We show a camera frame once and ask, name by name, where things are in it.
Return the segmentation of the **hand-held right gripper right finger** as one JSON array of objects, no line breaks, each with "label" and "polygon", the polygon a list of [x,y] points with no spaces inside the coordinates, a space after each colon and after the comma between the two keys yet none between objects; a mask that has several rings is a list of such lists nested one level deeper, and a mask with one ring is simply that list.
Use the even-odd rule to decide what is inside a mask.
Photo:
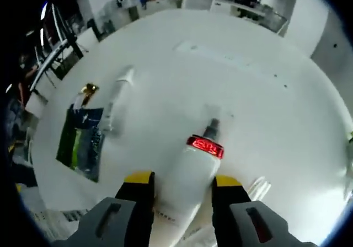
[{"label": "hand-held right gripper right finger", "polygon": [[212,182],[212,225],[218,246],[302,246],[288,223],[260,201],[252,201],[235,178]]}]

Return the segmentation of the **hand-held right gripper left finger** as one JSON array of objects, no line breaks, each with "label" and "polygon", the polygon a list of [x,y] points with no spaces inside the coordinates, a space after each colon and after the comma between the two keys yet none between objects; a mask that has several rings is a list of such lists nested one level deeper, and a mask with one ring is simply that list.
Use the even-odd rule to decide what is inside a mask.
[{"label": "hand-held right gripper left finger", "polygon": [[124,178],[115,197],[101,200],[79,219],[78,229],[52,246],[149,246],[154,221],[155,173]]}]

